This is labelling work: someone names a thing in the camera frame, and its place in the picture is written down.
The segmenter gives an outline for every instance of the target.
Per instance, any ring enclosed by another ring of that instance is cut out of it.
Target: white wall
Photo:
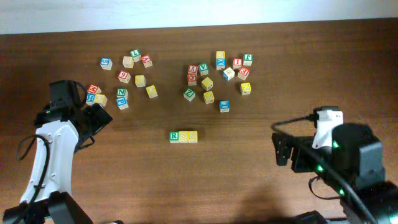
[[[0,0],[0,34],[398,17],[398,0]]]

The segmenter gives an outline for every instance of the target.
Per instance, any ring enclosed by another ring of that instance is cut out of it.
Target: toy block
[[[129,96],[129,92],[127,91],[126,88],[120,88],[120,89],[116,90],[117,98],[125,97],[125,99],[127,100],[128,96]]]
[[[94,98],[95,98],[95,94],[88,93],[87,94],[87,99],[86,99],[86,104],[88,106],[93,105],[94,104]]]
[[[244,54],[243,55],[243,65],[250,66],[253,63],[253,55],[252,54]]]
[[[213,87],[213,81],[207,77],[201,82],[201,86],[206,90],[209,91]]]
[[[188,86],[197,85],[197,76],[195,74],[188,75]]]
[[[141,61],[141,53],[139,52],[139,50],[132,50],[130,51],[130,54],[134,62]]]
[[[231,67],[229,67],[223,71],[223,77],[225,78],[225,80],[230,81],[232,78],[235,77],[235,71]]]
[[[250,83],[242,83],[241,84],[241,93],[242,95],[248,95],[251,92],[251,85]]]
[[[123,57],[123,66],[124,68],[132,68],[134,67],[134,60],[130,56]]]
[[[214,95],[213,95],[212,91],[208,91],[208,92],[204,93],[203,97],[205,98],[206,104],[214,103]]]
[[[246,80],[246,78],[249,76],[250,69],[242,67],[239,72],[238,72],[238,77],[242,80]]]
[[[217,51],[216,58],[225,59],[225,51]]]
[[[116,104],[118,105],[119,109],[121,109],[121,110],[129,108],[129,105],[127,104],[127,99],[124,96],[117,98]]]
[[[179,143],[187,143],[188,142],[188,131],[179,131],[178,132],[178,142]]]
[[[130,73],[121,70],[118,75],[118,78],[123,83],[129,83],[131,76],[130,76]]]
[[[198,65],[189,65],[188,75],[198,75]]]
[[[209,74],[209,66],[207,65],[207,63],[199,64],[199,73],[200,75]]]
[[[243,60],[241,58],[234,58],[234,62],[232,64],[233,70],[239,70],[242,67]]]
[[[170,143],[179,143],[180,141],[178,140],[178,131],[171,131],[169,133],[169,140]]]
[[[229,100],[221,100],[220,101],[220,112],[229,112]]]
[[[188,142],[189,143],[198,142],[198,132],[197,131],[189,131],[188,132]]]
[[[224,70],[225,64],[226,64],[225,59],[222,59],[222,58],[216,59],[216,69],[217,70]]]
[[[188,88],[184,93],[184,98],[187,99],[188,101],[192,101],[194,97],[195,97],[195,91],[193,91],[191,88]]]
[[[101,65],[102,69],[105,69],[105,70],[112,69],[112,61],[110,58],[101,58],[100,65]]]
[[[145,87],[145,76],[136,75],[136,86],[137,87]]]
[[[100,94],[101,93],[101,89],[96,86],[96,85],[90,85],[87,89],[87,93],[91,93],[91,94]]]
[[[149,55],[142,56],[142,62],[144,63],[144,67],[146,68],[153,66],[152,59],[150,58]]]
[[[101,106],[106,106],[107,101],[108,101],[107,97],[102,94],[96,94],[94,97],[94,103],[97,103]]]
[[[148,86],[146,89],[147,89],[149,98],[153,98],[153,97],[157,96],[156,88],[154,85]]]

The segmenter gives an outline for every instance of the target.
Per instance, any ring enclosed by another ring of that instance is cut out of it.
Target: brown tabletop
[[[73,158],[73,197],[95,223],[236,222],[312,210],[343,217],[339,201],[308,190],[314,173],[275,163],[271,123],[321,105],[338,105],[346,122],[372,127],[384,144],[387,178],[398,183],[398,19],[2,35],[0,43],[1,211],[25,191],[35,150],[17,162],[16,147],[34,133],[49,83],[61,79],[99,85],[114,118]],[[134,49],[154,65],[124,68]],[[227,67],[253,54],[250,95],[240,94],[242,80],[227,82],[215,70],[217,50],[226,52]],[[101,57],[111,58],[112,70],[100,67]],[[203,62],[214,81],[209,105],[200,85],[192,102],[183,97],[188,65]],[[121,69],[145,75],[159,96],[149,99],[134,80],[121,83]],[[121,87],[129,92],[123,111],[116,106]],[[220,113],[219,100],[230,101],[229,113]],[[169,131],[178,130],[198,131],[199,142],[169,143]],[[309,122],[286,130],[315,132]],[[335,195],[321,182],[315,191]]]

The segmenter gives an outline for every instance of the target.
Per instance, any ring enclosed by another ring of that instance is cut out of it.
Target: black cable
[[[79,108],[81,108],[81,107],[83,107],[83,106],[85,105],[85,103],[86,103],[86,100],[87,100],[87,90],[86,90],[85,86],[83,86],[83,84],[81,84],[80,82],[76,82],[76,81],[74,81],[74,82],[75,82],[76,85],[80,86],[81,89],[82,89],[82,90],[84,91],[84,93],[85,93],[85,97],[84,97],[83,101],[81,102],[81,105],[79,105]]]
[[[337,196],[337,197],[321,197],[321,196],[318,196],[316,193],[314,193],[314,191],[312,190],[312,183],[314,182],[314,180],[318,181],[318,180],[320,180],[320,179],[321,179],[321,177],[316,176],[316,177],[311,178],[311,179],[308,181],[308,187],[310,188],[311,193],[312,193],[314,196],[316,196],[317,198],[322,199],[322,200],[336,200],[336,199],[340,199],[339,196]]]
[[[296,119],[291,119],[288,121],[281,121],[281,122],[277,122],[271,125],[272,130],[276,131],[276,132],[280,132],[282,134],[285,134],[287,136],[292,136],[291,134],[280,130],[279,128],[277,128],[277,126],[280,125],[284,125],[284,124],[289,124],[289,123],[293,123],[296,121],[303,121],[306,119],[312,119],[312,116],[305,116],[305,117],[301,117],[301,118],[296,118]],[[324,162],[323,159],[313,151],[313,149],[311,147],[308,147],[304,142],[302,142],[300,139],[295,139],[297,145],[303,149],[309,156],[311,156],[313,159],[315,159],[315,161],[317,163],[319,163],[322,168],[328,172],[328,174],[331,175],[332,178],[334,178],[335,181],[337,181],[341,188],[343,188],[343,190],[345,190],[345,192],[348,192],[348,196],[351,197],[351,199],[356,203],[356,205],[358,206],[358,209],[361,210],[363,212],[363,214],[366,216],[366,218],[371,221],[374,224],[377,224],[376,219],[373,217],[372,213],[368,210],[368,208],[366,208],[365,204],[362,202],[362,200],[358,197],[358,195],[355,193],[355,191],[353,190],[353,188],[347,183],[347,181],[345,181],[344,178],[342,178],[339,173],[337,173],[334,168],[332,168],[331,166],[329,166],[328,163]]]
[[[30,138],[33,138],[32,142],[29,144],[29,146],[28,146],[28,148],[26,149],[24,155],[23,155],[22,157],[20,157],[22,144],[23,144],[26,140],[28,140],[28,139],[30,139]],[[23,159],[25,158],[25,156],[28,154],[28,152],[30,151],[31,147],[33,146],[34,140],[37,139],[37,138],[43,140],[44,146],[45,146],[45,149],[46,149],[46,150],[45,150],[45,151],[46,151],[45,162],[44,162],[44,166],[43,166],[42,175],[40,176],[40,180],[39,180],[39,183],[38,183],[37,186],[36,186],[35,193],[33,194],[32,199],[30,200],[30,202],[28,203],[27,208],[26,208],[25,211],[22,213],[22,215],[20,215],[12,224],[18,224],[26,215],[29,214],[29,212],[30,212],[30,210],[32,209],[32,206],[33,206],[33,204],[34,204],[34,202],[35,202],[37,196],[39,195],[40,190],[42,189],[43,181],[44,181],[44,178],[45,178],[45,174],[47,173],[47,169],[48,169],[48,167],[49,167],[49,162],[50,162],[50,144],[49,144],[49,142],[48,142],[43,136],[41,136],[41,135],[39,135],[39,134],[33,134],[33,135],[31,135],[31,136],[28,136],[28,137],[26,137],[25,139],[23,139],[23,140],[19,143],[19,145],[18,145],[18,150],[17,150],[17,159],[18,159],[19,161],[21,161],[21,160],[23,160]]]

